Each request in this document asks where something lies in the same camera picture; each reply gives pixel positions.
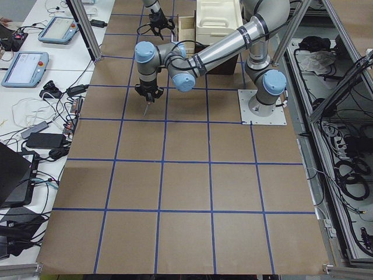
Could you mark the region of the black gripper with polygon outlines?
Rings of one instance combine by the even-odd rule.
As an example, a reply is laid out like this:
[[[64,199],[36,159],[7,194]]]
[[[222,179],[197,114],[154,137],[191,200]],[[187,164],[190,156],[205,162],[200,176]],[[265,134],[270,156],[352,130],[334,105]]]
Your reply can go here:
[[[163,11],[159,9],[157,12],[151,10],[151,14],[149,15],[150,20],[150,29],[153,34],[157,37],[160,37],[164,40],[164,37],[161,33],[160,27],[166,27],[171,31],[171,34],[175,36],[175,23],[173,20],[167,20]]]
[[[151,93],[153,103],[156,101],[156,99],[159,99],[164,93],[164,89],[162,87],[158,87],[156,80],[140,80],[139,84],[135,85],[135,90],[140,96],[144,97],[145,100],[147,100],[147,93]]]

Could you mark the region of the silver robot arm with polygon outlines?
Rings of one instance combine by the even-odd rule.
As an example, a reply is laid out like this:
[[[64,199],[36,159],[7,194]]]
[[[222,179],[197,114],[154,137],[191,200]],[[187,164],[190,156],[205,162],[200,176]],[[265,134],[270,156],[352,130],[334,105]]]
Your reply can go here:
[[[161,33],[164,29],[169,29],[174,34],[175,23],[171,17],[167,18],[165,16],[158,0],[143,1],[143,4],[149,12],[149,23],[147,26],[149,26],[155,36],[164,40]]]
[[[141,41],[135,46],[135,61],[139,83],[135,90],[148,103],[163,94],[157,84],[159,68],[165,67],[174,86],[188,92],[195,86],[196,78],[221,65],[244,50],[249,50],[247,73],[254,74],[269,65],[270,57],[260,59],[258,51],[268,53],[266,44],[283,27],[290,14],[289,1],[243,1],[246,24],[231,34],[188,58],[182,42],[155,46]]]

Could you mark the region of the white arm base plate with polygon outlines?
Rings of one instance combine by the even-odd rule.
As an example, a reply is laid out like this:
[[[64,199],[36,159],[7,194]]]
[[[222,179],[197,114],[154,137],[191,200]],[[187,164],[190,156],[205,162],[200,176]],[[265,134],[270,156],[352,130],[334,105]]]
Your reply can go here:
[[[281,98],[275,104],[263,105],[256,99],[257,90],[238,90],[241,124],[243,125],[287,125]]]

